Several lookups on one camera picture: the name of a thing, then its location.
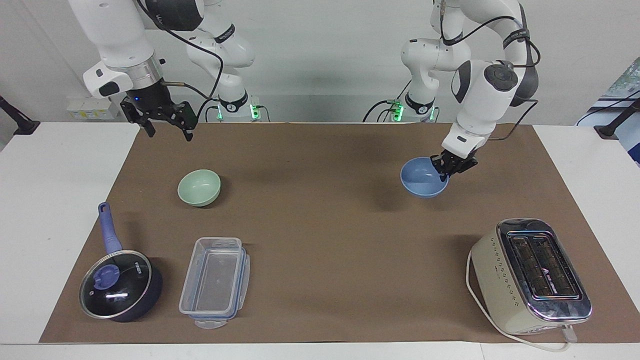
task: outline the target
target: blue handle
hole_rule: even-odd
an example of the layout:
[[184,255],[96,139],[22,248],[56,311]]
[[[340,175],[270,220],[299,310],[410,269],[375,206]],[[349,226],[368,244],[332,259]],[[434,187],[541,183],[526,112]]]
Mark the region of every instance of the blue handle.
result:
[[107,202],[98,205],[98,218],[100,219],[100,230],[107,254],[122,250],[122,244],[116,236],[113,228],[113,218],[111,218],[111,208]]

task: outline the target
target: white table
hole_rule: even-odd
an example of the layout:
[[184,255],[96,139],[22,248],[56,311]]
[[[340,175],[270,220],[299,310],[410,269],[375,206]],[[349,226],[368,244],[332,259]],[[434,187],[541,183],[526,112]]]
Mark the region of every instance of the white table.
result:
[[[640,168],[618,142],[601,140],[591,128],[536,126],[536,131],[640,309]],[[137,132],[130,124],[43,123],[0,152],[0,359],[549,356],[520,344],[463,342],[35,345],[96,221],[96,204],[106,200]],[[637,359],[638,354],[640,344],[578,344],[554,358]]]

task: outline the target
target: brown surface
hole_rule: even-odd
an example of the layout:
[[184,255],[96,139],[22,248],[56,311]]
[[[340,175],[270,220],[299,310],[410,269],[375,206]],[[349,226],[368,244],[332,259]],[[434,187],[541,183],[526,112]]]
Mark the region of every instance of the brown surface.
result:
[[[592,319],[575,327],[580,342],[640,342],[636,307],[531,127],[482,148],[480,165],[435,199],[404,190],[405,161],[440,152],[448,128],[209,124],[192,143],[170,126],[157,125],[153,139],[138,134],[108,200],[123,246],[161,269],[163,294],[134,323],[82,312],[81,279],[104,255],[96,225],[40,341],[508,342],[468,294],[465,260],[498,221],[536,217],[556,230],[593,302]],[[198,168],[222,177],[220,198],[204,209],[176,194]],[[238,237],[252,260],[244,308],[212,331],[178,312],[203,236]],[[531,339],[563,340],[559,331]]]

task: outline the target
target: toaster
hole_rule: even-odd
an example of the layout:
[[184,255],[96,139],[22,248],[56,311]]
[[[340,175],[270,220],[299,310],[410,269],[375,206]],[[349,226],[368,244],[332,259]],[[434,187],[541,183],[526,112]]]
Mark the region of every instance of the toaster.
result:
[[591,316],[578,275],[541,220],[500,222],[473,246],[471,259],[488,314],[508,334],[537,334]]

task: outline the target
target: saucepan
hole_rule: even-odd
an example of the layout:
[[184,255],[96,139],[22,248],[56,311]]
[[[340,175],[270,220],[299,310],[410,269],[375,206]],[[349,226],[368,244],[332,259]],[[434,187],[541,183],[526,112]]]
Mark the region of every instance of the saucepan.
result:
[[80,287],[80,305],[92,318],[130,322],[146,314],[162,292],[162,275],[142,253],[122,250],[109,204],[98,205],[107,256],[87,271]]

